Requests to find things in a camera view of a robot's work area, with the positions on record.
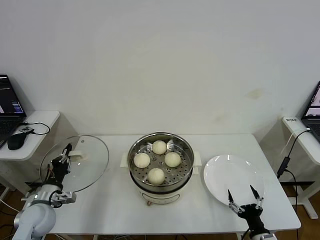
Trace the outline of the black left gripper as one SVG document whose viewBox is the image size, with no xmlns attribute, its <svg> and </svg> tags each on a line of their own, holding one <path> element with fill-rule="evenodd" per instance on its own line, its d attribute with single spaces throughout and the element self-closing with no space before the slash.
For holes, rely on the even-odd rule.
<svg viewBox="0 0 320 240">
<path fill-rule="evenodd" d="M 65 154 L 61 154 L 58 161 L 52 161 L 52 171 L 54 173 L 54 176 L 51 178 L 52 184 L 61 185 L 65 175 L 70 173 L 69 153 L 72 147 L 72 144 L 68 143 L 65 147 Z"/>
</svg>

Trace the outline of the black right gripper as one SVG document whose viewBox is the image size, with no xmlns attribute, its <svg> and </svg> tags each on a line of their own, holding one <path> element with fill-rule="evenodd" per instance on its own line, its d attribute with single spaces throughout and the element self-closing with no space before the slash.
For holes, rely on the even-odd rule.
<svg viewBox="0 0 320 240">
<path fill-rule="evenodd" d="M 251 234 L 269 234 L 270 231 L 265 228 L 260 218 L 263 212 L 262 205 L 264 198 L 259 195 L 258 191 L 251 184 L 250 189 L 256 199 L 256 204 L 252 203 L 239 206 L 234 202 L 232 194 L 228 189 L 228 206 L 234 213 L 237 213 L 240 218 L 246 220 Z"/>
</svg>

